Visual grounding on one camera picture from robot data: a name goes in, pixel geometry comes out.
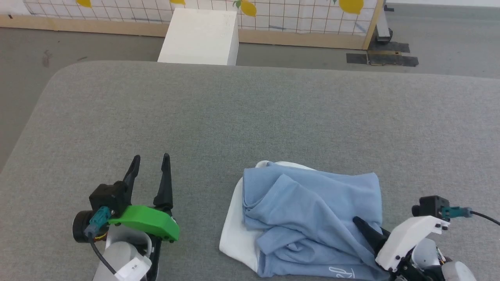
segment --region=white cloth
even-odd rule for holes
[[[255,168],[266,167],[268,162],[267,160],[260,161],[255,165]],[[314,170],[304,165],[286,161],[276,162],[276,164]],[[243,223],[243,178],[240,178],[232,193],[231,203],[220,235],[219,250],[257,272],[260,250],[255,241],[261,234],[262,231],[260,230],[247,230]]]

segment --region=wooden board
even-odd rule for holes
[[[379,1],[375,13],[380,13],[382,6],[383,2]],[[374,15],[368,30],[369,35],[366,37],[359,35],[301,34],[250,29],[240,29],[238,36],[240,43],[366,50],[375,30],[377,18],[378,16]],[[0,15],[0,27],[153,37],[165,37],[169,28],[168,24],[64,19],[32,15]]]

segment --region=black cable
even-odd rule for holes
[[[498,220],[496,220],[496,219],[494,219],[494,218],[492,218],[492,217],[489,217],[489,216],[487,216],[487,215],[485,215],[485,214],[482,214],[482,213],[480,213],[480,212],[476,212],[476,211],[470,211],[470,213],[471,213],[471,214],[473,214],[473,215],[477,215],[477,216],[483,217],[483,218],[485,218],[485,219],[487,219],[487,220],[489,220],[489,221],[492,221],[492,222],[494,222],[495,224],[497,224],[497,225],[499,225],[499,226],[500,226],[500,221],[498,221]]]
[[[99,250],[96,247],[96,243],[94,242],[94,239],[90,239],[90,245],[92,246],[92,250],[94,250],[95,254],[99,258],[99,260],[111,271],[113,275],[117,273],[115,269],[111,266],[111,264],[108,263],[108,261],[103,257],[103,255],[99,252]]]

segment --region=teal connector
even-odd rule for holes
[[[469,207],[443,207],[441,208],[441,216],[443,219],[453,219],[453,218],[470,218],[472,209]]]
[[[99,230],[108,222],[111,218],[110,208],[106,206],[100,207],[97,212],[90,219],[88,226],[85,228],[83,233],[88,238],[94,239]]]

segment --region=yellow lemon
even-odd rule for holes
[[[91,0],[76,0],[76,2],[83,7],[92,8]]]
[[[338,5],[346,13],[359,15],[364,3],[363,0],[339,0]]]
[[[186,5],[186,1],[184,0],[170,0],[170,3]]]
[[[246,1],[246,0],[241,0],[241,11],[250,17],[255,17],[257,14],[257,8],[254,6],[254,4]]]

